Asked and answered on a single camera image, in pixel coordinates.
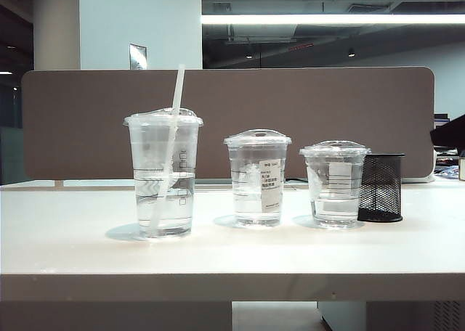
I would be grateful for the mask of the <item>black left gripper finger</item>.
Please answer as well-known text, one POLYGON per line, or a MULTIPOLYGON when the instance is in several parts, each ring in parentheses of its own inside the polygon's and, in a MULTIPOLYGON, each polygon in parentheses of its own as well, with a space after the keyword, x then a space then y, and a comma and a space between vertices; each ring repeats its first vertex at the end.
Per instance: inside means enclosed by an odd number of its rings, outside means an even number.
POLYGON ((463 147, 465 145, 465 115, 430 131, 433 145, 463 147))

